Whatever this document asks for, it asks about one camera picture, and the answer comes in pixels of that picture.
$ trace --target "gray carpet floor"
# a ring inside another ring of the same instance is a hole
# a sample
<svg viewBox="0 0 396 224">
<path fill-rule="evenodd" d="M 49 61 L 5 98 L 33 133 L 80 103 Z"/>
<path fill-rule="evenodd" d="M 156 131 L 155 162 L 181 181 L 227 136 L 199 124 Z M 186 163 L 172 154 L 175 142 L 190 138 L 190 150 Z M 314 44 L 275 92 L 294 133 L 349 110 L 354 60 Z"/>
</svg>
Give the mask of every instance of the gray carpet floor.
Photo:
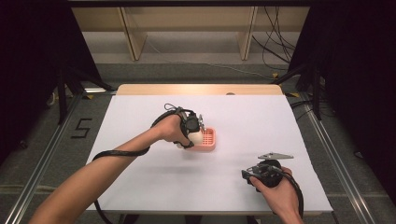
<svg viewBox="0 0 396 224">
<path fill-rule="evenodd" d="M 228 64 L 231 68 L 215 67 L 208 64 L 97 64 L 104 82 L 118 87 L 123 83 L 269 83 L 275 72 L 261 64 Z M 282 84 L 283 92 L 296 92 L 294 85 L 298 77 L 293 77 Z M 35 195 L 28 205 L 21 223 L 27 223 L 38 205 L 59 186 L 68 176 L 83 166 L 88 158 L 95 137 L 100 129 L 111 95 L 95 94 L 91 99 L 83 98 L 78 103 L 64 131 L 56 152 L 50 158 L 49 167 L 44 173 Z M 299 102 L 299 97 L 289 97 L 290 103 Z M 331 106 L 326 102 L 325 94 L 320 104 L 322 123 L 331 137 L 334 146 L 341 155 L 351 178 L 374 214 L 377 223 L 396 223 L 396 208 L 389 199 L 373 172 L 364 160 L 354 156 L 356 150 L 342 123 L 339 122 Z M 305 223 L 361 223 L 341 182 L 332 167 L 326 151 L 318 138 L 309 113 L 304 105 L 296 107 L 294 115 L 300 127 L 306 149 L 311 158 L 318 178 L 325 189 L 334 213 L 325 213 L 314 217 L 305 217 Z M 28 148 L 16 148 L 0 167 L 0 222 L 4 223 L 21 188 L 28 182 L 35 165 L 51 139 L 59 117 L 57 103 L 44 111 L 30 135 L 26 138 Z M 89 128 L 85 132 L 76 130 Z M 109 215 L 117 223 L 119 215 Z M 203 217 L 202 223 L 244 223 L 243 217 Z M 182 216 L 141 216 L 136 223 L 183 223 Z M 102 223 L 96 212 L 85 212 L 78 223 Z M 262 223 L 280 223 L 276 216 L 262 218 Z"/>
</svg>

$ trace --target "white table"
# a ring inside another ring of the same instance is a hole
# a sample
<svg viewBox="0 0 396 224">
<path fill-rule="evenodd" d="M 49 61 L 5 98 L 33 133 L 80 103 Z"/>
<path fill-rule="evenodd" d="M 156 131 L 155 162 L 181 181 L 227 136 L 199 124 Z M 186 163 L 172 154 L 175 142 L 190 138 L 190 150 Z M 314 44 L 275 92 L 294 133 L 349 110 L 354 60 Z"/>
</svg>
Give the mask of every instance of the white table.
<svg viewBox="0 0 396 224">
<path fill-rule="evenodd" d="M 294 156 L 280 162 L 293 170 L 305 212 L 332 211 L 284 95 L 113 96 L 88 161 L 145 131 L 166 103 L 203 114 L 205 125 L 216 129 L 216 149 L 193 152 L 164 141 L 154 144 L 99 198 L 103 210 L 262 215 L 271 210 L 241 170 L 260 162 L 262 154 L 278 152 Z"/>
</svg>

